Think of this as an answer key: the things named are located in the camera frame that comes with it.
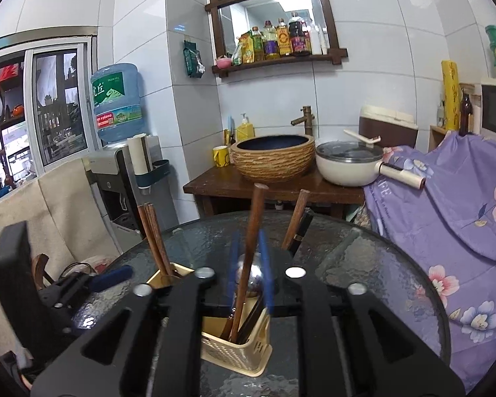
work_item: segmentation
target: pot handle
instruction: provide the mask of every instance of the pot handle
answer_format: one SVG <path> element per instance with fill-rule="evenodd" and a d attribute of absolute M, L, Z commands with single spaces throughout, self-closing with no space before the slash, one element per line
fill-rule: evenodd
<path fill-rule="evenodd" d="M 418 176 L 409 170 L 404 170 L 400 167 L 392 164 L 387 164 L 385 162 L 378 163 L 377 166 L 381 175 L 398 180 L 399 182 L 411 186 L 412 188 L 424 188 L 424 184 L 426 182 L 425 177 Z"/>
<path fill-rule="evenodd" d="M 347 134 L 348 136 L 360 140 L 361 142 L 367 143 L 368 145 L 378 143 L 381 140 L 380 136 L 377 136 L 374 139 L 368 139 L 367 137 L 361 136 L 360 134 L 356 134 L 354 131 L 351 131 L 350 129 L 345 129 L 344 133 Z"/>

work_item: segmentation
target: yellow tube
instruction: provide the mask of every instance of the yellow tube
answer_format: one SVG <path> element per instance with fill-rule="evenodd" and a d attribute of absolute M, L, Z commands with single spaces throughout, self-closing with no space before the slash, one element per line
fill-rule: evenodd
<path fill-rule="evenodd" d="M 445 87 L 445 129 L 459 129 L 460 90 L 458 65 L 454 61 L 442 61 L 443 83 Z"/>

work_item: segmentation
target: wooden countertop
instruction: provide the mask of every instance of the wooden countertop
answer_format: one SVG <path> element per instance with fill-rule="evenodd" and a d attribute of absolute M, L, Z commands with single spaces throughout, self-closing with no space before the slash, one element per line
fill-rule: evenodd
<path fill-rule="evenodd" d="M 186 194 L 209 197 L 252 198 L 252 181 L 244 178 L 234 165 L 213 167 L 184 186 Z M 309 201 L 333 204 L 361 204 L 364 202 L 363 188 L 347 188 L 333 185 L 324 180 L 313 166 L 298 178 L 273 184 L 265 195 L 266 199 L 295 201 L 300 189 L 310 191 Z"/>

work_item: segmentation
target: wooden mirror frame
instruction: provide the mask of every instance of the wooden mirror frame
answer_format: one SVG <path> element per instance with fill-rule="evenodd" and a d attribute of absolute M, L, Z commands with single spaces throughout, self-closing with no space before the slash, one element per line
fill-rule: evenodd
<path fill-rule="evenodd" d="M 219 9 L 231 6 L 236 3 L 241 3 L 247 0 L 209 0 L 209 4 L 205 5 L 207 12 L 212 15 L 213 37 L 215 39 L 215 55 L 221 57 L 226 54 L 226 46 L 224 44 L 224 32 L 222 28 L 221 16 Z M 325 25 L 327 27 L 327 34 L 329 36 L 329 47 L 327 55 L 306 55 L 304 57 L 281 57 L 275 60 L 257 61 L 250 64 L 240 66 L 231 66 L 228 68 L 220 69 L 217 66 L 212 67 L 212 71 L 218 74 L 220 78 L 228 77 L 232 71 L 246 70 L 247 68 L 272 66 L 275 64 L 288 64 L 303 61 L 331 61 L 335 65 L 342 63 L 342 58 L 348 57 L 347 49 L 340 48 L 338 43 L 338 35 L 336 34 L 336 25 L 334 23 L 333 10 L 329 0 L 320 0 L 321 10 L 325 18 Z"/>

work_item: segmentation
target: yellow mug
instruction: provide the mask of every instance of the yellow mug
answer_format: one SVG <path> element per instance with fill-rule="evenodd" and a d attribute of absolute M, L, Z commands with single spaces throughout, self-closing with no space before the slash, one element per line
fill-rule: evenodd
<path fill-rule="evenodd" d="M 217 167 L 226 167 L 229 165 L 229 151 L 225 145 L 213 148 L 213 161 Z"/>

